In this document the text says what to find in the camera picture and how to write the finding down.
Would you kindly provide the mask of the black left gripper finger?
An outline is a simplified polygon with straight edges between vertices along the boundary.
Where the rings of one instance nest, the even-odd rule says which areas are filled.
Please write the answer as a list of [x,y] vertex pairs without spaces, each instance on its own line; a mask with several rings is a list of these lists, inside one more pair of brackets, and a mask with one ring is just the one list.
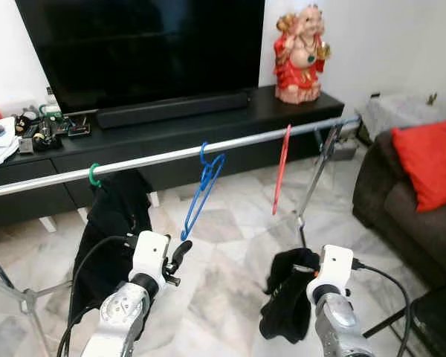
[[193,242],[185,240],[179,245],[171,256],[171,272],[177,272],[179,266],[182,265],[186,254],[193,247]]

